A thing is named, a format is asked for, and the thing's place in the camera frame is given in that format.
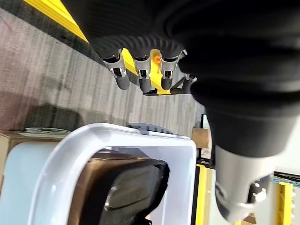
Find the black rubber tip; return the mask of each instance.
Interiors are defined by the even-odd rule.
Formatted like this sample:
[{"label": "black rubber tip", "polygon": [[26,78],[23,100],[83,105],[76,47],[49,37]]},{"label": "black rubber tip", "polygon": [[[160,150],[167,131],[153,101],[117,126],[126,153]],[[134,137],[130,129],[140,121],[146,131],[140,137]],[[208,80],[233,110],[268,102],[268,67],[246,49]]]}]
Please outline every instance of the black rubber tip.
[{"label": "black rubber tip", "polygon": [[164,89],[164,90],[169,90],[172,86],[172,80],[173,78],[161,78],[161,87]]},{"label": "black rubber tip", "polygon": [[117,85],[122,90],[127,90],[129,88],[129,78],[126,74],[125,77],[116,78]]},{"label": "black rubber tip", "polygon": [[151,90],[151,79],[142,78],[140,80],[140,89],[143,93],[147,93]]},{"label": "black rubber tip", "polygon": [[182,84],[182,91],[185,94],[190,94],[191,93],[191,86],[192,86],[193,81],[184,79],[183,84]]}]

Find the metal clamp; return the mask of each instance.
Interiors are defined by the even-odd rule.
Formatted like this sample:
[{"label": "metal clamp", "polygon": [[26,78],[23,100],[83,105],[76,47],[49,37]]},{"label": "metal clamp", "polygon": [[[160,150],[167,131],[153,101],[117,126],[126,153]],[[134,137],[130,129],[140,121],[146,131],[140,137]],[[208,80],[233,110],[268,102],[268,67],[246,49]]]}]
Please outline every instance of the metal clamp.
[{"label": "metal clamp", "polygon": [[166,60],[166,58],[164,58],[161,55],[161,53],[159,53],[159,54],[160,54],[160,58],[161,58],[160,71],[163,75],[163,79],[173,78],[174,71],[175,71],[175,69],[177,67],[177,64],[178,64],[178,57]]},{"label": "metal clamp", "polygon": [[108,68],[109,72],[112,73],[114,78],[124,78],[126,76],[126,67],[124,59],[122,56],[122,51],[119,49],[119,59],[116,59],[116,62],[108,62],[105,59],[102,59],[105,66]]},{"label": "metal clamp", "polygon": [[151,71],[151,58],[148,57],[145,60],[138,60],[134,58],[135,70],[139,76],[139,79],[149,79]]},{"label": "metal clamp", "polygon": [[185,74],[185,78],[186,78],[186,80],[191,81],[191,82],[197,81],[197,77],[191,76],[190,74]]}]

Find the yellow metal frame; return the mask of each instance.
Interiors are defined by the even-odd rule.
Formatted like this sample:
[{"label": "yellow metal frame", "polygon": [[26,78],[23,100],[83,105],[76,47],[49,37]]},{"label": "yellow metal frame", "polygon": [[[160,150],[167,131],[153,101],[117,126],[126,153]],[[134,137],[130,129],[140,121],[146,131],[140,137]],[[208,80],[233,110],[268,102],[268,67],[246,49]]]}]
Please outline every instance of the yellow metal frame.
[{"label": "yellow metal frame", "polygon": [[198,195],[197,195],[196,225],[203,225],[207,168],[200,164],[197,164],[197,166],[199,167],[200,171],[199,171],[199,184],[198,184]]},{"label": "yellow metal frame", "polygon": [[[41,11],[60,25],[67,28],[72,33],[76,34],[78,37],[82,38],[86,42],[88,41],[70,13],[67,11],[65,6],[60,0],[24,0],[37,10]],[[123,49],[123,58],[126,68],[137,75],[135,71],[135,65],[133,59],[127,49]],[[154,61],[154,56],[157,55],[157,51],[152,51],[151,53],[151,84],[157,89],[157,93],[160,94],[170,94],[170,90],[164,90],[161,87],[161,77],[162,74],[159,69],[159,65]]]},{"label": "yellow metal frame", "polygon": [[292,224],[293,185],[280,182],[277,190],[276,225]]}]

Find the yellow post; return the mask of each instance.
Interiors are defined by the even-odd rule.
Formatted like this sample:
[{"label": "yellow post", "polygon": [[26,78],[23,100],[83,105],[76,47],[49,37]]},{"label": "yellow post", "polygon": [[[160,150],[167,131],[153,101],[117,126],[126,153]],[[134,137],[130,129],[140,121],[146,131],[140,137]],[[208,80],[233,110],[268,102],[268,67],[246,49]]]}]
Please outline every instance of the yellow post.
[{"label": "yellow post", "polygon": [[203,220],[204,220],[207,168],[203,165],[197,165],[197,166],[200,167],[200,171],[199,171],[199,186],[198,186],[198,196],[197,196],[196,225],[204,225]]},{"label": "yellow post", "polygon": [[293,185],[280,182],[277,190],[276,225],[291,225]]}]

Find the white plastic bin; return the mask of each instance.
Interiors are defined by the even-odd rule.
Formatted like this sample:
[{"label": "white plastic bin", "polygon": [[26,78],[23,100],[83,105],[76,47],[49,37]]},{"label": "white plastic bin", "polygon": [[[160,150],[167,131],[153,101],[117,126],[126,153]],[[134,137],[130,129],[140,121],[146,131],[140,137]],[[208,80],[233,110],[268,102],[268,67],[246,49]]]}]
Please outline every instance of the white plastic bin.
[{"label": "white plastic bin", "polygon": [[112,124],[90,124],[57,145],[25,142],[10,152],[0,197],[5,225],[66,225],[73,192],[88,160],[99,150],[132,152],[168,163],[168,188],[149,218],[153,225],[190,225],[195,180],[196,146],[187,137]]}]

